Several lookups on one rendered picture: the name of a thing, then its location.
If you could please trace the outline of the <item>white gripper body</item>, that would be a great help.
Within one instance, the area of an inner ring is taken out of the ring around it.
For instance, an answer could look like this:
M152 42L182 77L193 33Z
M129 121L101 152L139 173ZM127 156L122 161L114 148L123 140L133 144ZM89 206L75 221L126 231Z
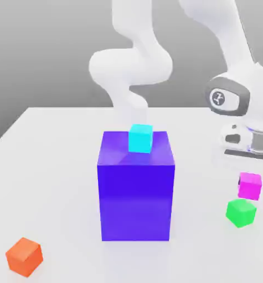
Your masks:
M263 162L263 155L234 149L223 150L225 160L232 164Z

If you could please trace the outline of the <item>small magenta cube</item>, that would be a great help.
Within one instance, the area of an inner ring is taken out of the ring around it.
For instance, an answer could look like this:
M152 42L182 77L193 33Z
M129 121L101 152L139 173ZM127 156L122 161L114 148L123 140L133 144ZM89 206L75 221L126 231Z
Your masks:
M241 172L238 182L238 197L258 201L262 188L261 175Z

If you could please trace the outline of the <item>small green cube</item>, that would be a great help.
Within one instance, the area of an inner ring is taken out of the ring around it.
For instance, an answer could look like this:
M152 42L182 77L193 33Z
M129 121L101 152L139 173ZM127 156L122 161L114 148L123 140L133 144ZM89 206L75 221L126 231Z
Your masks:
M228 202L226 217L237 228L241 228L254 222L256 211L251 202L239 198Z

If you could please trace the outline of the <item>small cyan cube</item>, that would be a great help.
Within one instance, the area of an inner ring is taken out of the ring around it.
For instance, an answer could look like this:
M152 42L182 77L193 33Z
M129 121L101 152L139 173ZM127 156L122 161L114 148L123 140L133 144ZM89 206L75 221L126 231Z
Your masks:
M153 126L133 124L128 132L128 150L133 153L149 154L153 143Z

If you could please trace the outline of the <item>small orange cube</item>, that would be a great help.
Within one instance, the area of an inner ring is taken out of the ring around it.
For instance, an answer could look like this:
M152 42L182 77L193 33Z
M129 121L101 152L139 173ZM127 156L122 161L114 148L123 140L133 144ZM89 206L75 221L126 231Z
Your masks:
M9 269L24 277L29 277L43 262L40 244L24 237L6 252L6 258Z

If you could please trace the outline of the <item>large purple box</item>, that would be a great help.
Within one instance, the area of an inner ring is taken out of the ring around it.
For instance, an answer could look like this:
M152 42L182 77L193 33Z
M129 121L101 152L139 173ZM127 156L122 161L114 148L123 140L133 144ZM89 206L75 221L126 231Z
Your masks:
M166 132L154 132L145 154L128 150L127 132L105 131L97 162L102 240L168 241L174 174Z

